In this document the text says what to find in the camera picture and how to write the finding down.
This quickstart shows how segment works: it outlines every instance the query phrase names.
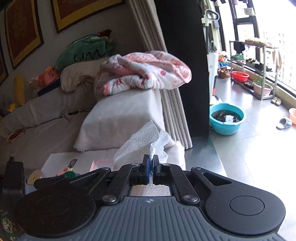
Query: black pillar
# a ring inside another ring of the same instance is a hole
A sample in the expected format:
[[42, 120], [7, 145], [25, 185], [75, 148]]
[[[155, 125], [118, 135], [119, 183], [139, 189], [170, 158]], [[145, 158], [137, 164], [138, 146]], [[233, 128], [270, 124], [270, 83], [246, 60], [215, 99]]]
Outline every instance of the black pillar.
[[180, 87], [191, 137], [209, 134], [209, 72], [196, 0], [154, 0], [167, 50], [186, 63], [192, 80]]

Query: crosshair logo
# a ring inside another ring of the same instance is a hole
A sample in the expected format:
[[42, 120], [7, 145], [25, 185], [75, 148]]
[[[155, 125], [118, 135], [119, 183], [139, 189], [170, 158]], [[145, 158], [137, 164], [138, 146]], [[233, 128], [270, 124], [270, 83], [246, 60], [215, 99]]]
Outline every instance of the crosshair logo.
[[147, 200], [146, 200], [146, 202], [148, 202], [148, 203], [153, 203], [153, 202], [154, 202], [154, 200], [153, 200], [153, 199], [151, 199], [151, 198], [149, 198], [149, 199], [147, 199]]

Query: beige curtain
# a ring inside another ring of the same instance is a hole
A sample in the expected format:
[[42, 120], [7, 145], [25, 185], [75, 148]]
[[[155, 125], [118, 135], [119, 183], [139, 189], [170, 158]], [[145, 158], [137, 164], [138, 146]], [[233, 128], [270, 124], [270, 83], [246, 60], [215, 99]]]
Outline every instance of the beige curtain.
[[[126, 0], [138, 24], [147, 51], [167, 51], [154, 0]], [[185, 149], [192, 147], [179, 89], [161, 90], [166, 131]]]

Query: gray slipper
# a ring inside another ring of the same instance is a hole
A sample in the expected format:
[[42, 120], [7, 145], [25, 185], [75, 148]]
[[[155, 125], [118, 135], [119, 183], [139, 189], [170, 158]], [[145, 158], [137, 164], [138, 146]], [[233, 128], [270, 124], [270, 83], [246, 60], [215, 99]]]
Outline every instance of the gray slipper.
[[292, 121], [288, 117], [280, 119], [279, 123], [276, 125], [276, 128], [279, 130], [289, 128], [292, 125]]

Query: metal shelf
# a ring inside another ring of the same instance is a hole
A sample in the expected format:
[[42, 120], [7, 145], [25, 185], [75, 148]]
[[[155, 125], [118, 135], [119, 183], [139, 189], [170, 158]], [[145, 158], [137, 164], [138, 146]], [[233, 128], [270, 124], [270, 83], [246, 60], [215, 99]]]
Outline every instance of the metal shelf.
[[[229, 41], [229, 45], [230, 45], [230, 57], [232, 56], [232, 51], [231, 51], [231, 43], [234, 42], [240, 42], [242, 44], [246, 44], [246, 45], [251, 45], [251, 46], [255, 46], [255, 47], [259, 47], [259, 48], [263, 48], [263, 71], [258, 70], [258, 69], [254, 69], [252, 67], [248, 66], [248, 70], [261, 75], [263, 78], [263, 83], [262, 86], [265, 86], [265, 80], [266, 80], [266, 75], [269, 75], [268, 72], [266, 71], [266, 52], [270, 51], [270, 50], [275, 50], [276, 48], [274, 47], [267, 47], [267, 46], [262, 46], [262, 45], [257, 45], [257, 44], [252, 44], [252, 43], [248, 43], [248, 42], [241, 42], [241, 41]], [[242, 67], [242, 72], [244, 72], [244, 67], [247, 66], [246, 64], [243, 64], [239, 61], [233, 60], [230, 58], [230, 66], [231, 66], [231, 71], [232, 71], [232, 64], [235, 63], [238, 66]], [[274, 87], [273, 87], [273, 94], [276, 93], [276, 87], [277, 87], [277, 79], [278, 79], [278, 67], [276, 65], [276, 72], [275, 72], [275, 81], [274, 81]], [[264, 100], [264, 99], [270, 99], [273, 98], [273, 95], [269, 95], [269, 96], [263, 96], [263, 89], [261, 88], [261, 95], [259, 96], [258, 94], [256, 94], [253, 90], [249, 89], [248, 87], [246, 87], [243, 83], [237, 82], [235, 80], [233, 80], [235, 83], [239, 84], [240, 86], [242, 86], [245, 90], [247, 90], [248, 92], [250, 92], [252, 95], [254, 95], [256, 98], [258, 98], [259, 100]]]

